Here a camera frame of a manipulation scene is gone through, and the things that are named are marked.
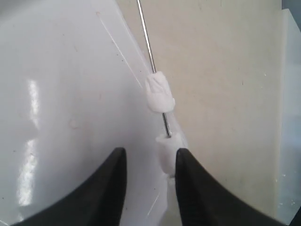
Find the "thin metal rod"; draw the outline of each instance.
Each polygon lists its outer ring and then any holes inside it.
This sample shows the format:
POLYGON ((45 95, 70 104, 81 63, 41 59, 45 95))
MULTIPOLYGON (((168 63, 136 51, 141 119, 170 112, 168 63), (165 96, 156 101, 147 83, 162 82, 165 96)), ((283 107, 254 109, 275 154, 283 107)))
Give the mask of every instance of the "thin metal rod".
MULTIPOLYGON (((146 29, 146 25, 145 25, 145 21, 144 21, 144 15, 143 15, 143 11, 142 11, 142 6, 141 6, 140 0, 137 0, 137 4, 138 4, 138 8, 139 8, 139 13, 140 13, 140 18, 141 18, 141 22, 142 22, 142 27, 143 27, 143 32, 144 32, 144 37, 145 37, 147 49, 149 51, 151 69, 152 69, 153 73, 156 73, 157 70, 156 70, 156 67, 155 67, 154 58, 152 56, 150 40, 149 40, 149 36, 147 34, 147 29, 146 29)), ((165 131, 166 131, 167 137, 171 137, 171 131, 169 129, 167 115, 165 113, 162 113, 162 116, 163 116, 163 122, 164 122, 164 126, 165 126, 165 131)))

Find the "glossy white surface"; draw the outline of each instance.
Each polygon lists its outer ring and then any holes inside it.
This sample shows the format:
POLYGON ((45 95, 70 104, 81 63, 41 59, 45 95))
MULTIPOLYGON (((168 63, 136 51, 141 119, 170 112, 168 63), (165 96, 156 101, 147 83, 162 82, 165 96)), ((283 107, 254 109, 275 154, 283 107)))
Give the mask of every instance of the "glossy white surface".
POLYGON ((282 13, 283 103, 277 219, 288 225, 301 206, 301 32, 291 12, 285 9, 282 13))
POLYGON ((147 108, 149 65, 115 2, 7 0, 0 9, 2 223, 58 201, 123 146, 121 225, 156 225, 166 209, 155 152, 163 121, 147 108))

